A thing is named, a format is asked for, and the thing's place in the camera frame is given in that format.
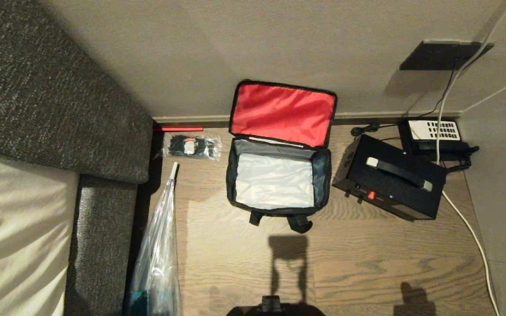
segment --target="black box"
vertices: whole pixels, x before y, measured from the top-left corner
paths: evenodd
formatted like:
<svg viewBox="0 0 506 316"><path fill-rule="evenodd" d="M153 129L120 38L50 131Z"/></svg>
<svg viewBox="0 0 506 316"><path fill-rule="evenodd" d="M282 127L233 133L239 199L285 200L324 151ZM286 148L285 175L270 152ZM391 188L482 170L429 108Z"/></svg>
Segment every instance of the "black box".
<svg viewBox="0 0 506 316"><path fill-rule="evenodd" d="M446 169L368 135L343 155L333 186L407 219L435 219Z"/></svg>

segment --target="insulated bag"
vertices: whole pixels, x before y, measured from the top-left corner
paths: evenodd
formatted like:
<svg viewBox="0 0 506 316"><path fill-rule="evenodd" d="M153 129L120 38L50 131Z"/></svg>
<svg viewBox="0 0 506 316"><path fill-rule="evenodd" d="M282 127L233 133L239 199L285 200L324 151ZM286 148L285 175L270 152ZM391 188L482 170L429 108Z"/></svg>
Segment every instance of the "insulated bag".
<svg viewBox="0 0 506 316"><path fill-rule="evenodd" d="M331 152L327 149L337 96L281 83L244 80L237 85L229 132L228 200L264 215L286 216L290 228L307 232L307 216L329 200Z"/></svg>

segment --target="wall socket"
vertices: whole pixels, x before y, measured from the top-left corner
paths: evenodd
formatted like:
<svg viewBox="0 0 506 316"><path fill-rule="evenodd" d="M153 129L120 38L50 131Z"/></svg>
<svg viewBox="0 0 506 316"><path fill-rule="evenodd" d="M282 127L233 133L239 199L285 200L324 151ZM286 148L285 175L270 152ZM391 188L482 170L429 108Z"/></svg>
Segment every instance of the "wall socket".
<svg viewBox="0 0 506 316"><path fill-rule="evenodd" d="M402 62L399 70L456 70L460 69L465 62L480 49L479 42L450 42L439 40L426 40ZM487 44L480 58L494 44Z"/></svg>

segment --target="clear plastic bag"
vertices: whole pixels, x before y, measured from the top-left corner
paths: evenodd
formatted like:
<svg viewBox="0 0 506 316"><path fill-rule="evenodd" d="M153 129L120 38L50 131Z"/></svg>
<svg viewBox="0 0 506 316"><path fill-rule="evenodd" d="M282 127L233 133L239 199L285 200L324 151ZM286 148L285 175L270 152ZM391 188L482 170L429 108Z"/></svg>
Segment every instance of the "clear plastic bag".
<svg viewBox="0 0 506 316"><path fill-rule="evenodd" d="M180 156L219 161L221 156L221 138L219 136L187 136L166 133L163 136L162 156Z"/></svg>
<svg viewBox="0 0 506 316"><path fill-rule="evenodd" d="M177 163L144 232L132 284L130 316L181 316L173 191Z"/></svg>

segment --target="floor board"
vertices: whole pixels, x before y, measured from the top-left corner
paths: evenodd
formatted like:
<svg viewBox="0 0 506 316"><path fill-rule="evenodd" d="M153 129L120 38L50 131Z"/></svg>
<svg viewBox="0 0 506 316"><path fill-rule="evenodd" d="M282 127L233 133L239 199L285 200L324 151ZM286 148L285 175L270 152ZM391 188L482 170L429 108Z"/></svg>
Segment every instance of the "floor board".
<svg viewBox="0 0 506 316"><path fill-rule="evenodd" d="M352 126L333 126L329 149L335 174ZM179 279L185 316L224 316L253 306L261 296L317 306L326 316L494 314L480 253L464 223L441 200L437 220L406 222L331 188L329 204L310 217L304 235L284 218L249 224L249 213L229 204L225 171L231 134L220 136L219 162L165 158L162 184L172 163L181 164L175 189ZM375 138L398 136L384 128ZM387 140L400 147L399 140ZM160 188L152 196L155 208ZM466 179L448 175L445 190L474 228L477 221Z"/></svg>

